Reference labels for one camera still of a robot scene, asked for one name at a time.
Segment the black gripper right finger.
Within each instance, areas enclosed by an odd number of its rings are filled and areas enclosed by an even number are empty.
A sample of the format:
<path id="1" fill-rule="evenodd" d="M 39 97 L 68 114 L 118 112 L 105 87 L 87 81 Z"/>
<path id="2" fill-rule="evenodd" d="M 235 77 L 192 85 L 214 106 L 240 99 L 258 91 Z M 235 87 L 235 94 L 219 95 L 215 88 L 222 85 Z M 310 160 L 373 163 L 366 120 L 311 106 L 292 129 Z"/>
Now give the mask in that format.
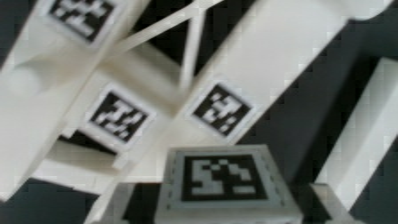
<path id="1" fill-rule="evenodd" d="M 366 224 L 350 215 L 327 184 L 299 185 L 295 199 L 304 213 L 302 224 Z"/>

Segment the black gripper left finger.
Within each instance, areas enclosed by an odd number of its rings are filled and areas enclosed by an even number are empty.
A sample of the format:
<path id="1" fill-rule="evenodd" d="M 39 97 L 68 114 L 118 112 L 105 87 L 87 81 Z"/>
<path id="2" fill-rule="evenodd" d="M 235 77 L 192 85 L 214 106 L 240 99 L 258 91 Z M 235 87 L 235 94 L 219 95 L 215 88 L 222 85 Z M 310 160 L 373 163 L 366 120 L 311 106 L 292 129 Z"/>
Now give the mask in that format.
<path id="1" fill-rule="evenodd" d="M 86 224 L 155 224 L 158 183 L 119 183 L 100 196 Z"/>

